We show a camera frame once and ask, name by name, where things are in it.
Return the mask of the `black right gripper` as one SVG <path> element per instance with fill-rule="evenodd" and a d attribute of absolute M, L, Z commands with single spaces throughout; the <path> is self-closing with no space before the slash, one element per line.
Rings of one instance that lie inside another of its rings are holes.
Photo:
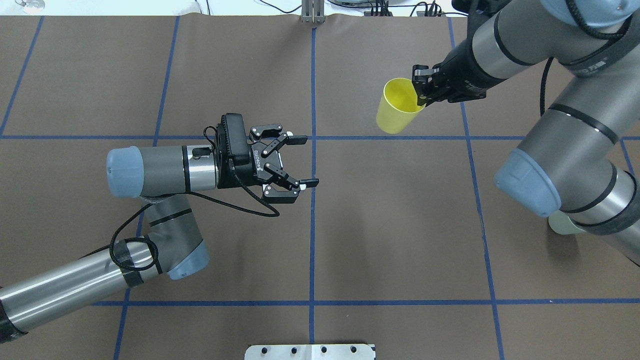
<path fill-rule="evenodd" d="M 414 64 L 411 69 L 413 85 L 426 85 L 431 80 L 433 82 L 433 88 L 416 88 L 419 107 L 441 101 L 459 103 L 486 98 L 489 75 L 476 61 L 473 44 L 469 39 L 453 48 L 436 68 L 436 73 L 434 68 L 425 64 Z"/>

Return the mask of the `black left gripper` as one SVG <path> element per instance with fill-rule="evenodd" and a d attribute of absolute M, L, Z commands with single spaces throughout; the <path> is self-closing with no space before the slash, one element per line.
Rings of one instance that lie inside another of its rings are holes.
<path fill-rule="evenodd" d="M 308 189 L 320 184 L 318 178 L 297 179 L 282 168 L 278 151 L 285 145 L 305 145 L 307 135 L 294 135 L 279 123 L 250 128 L 249 162 L 235 165 L 235 175 L 247 187 L 264 185 L 262 199 L 268 204 L 293 204 Z"/>

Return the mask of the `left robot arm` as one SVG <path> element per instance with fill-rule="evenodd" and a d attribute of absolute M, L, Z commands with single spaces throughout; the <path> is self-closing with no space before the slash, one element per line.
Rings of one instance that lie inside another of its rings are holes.
<path fill-rule="evenodd" d="M 1 342 L 24 337 L 112 294 L 166 274 L 182 280 L 206 268 L 210 255 L 189 203 L 199 198 L 246 214 L 274 218 L 276 204 L 293 204 L 317 178 L 285 171 L 284 146 L 299 146 L 279 123 L 245 133 L 243 117 L 225 114 L 203 129 L 206 143 L 128 146 L 110 150 L 106 178 L 117 198 L 139 199 L 137 212 L 109 243 L 69 264 L 1 289 Z"/>

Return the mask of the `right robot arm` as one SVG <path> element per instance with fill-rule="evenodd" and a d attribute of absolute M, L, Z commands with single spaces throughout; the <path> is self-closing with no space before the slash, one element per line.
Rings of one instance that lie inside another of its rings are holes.
<path fill-rule="evenodd" d="M 639 180 L 606 155 L 639 121 L 637 0 L 465 0 L 467 37 L 434 66 L 416 64 L 419 107 L 480 100 L 544 60 L 573 79 L 494 176 L 540 217 L 560 212 L 639 262 Z"/>

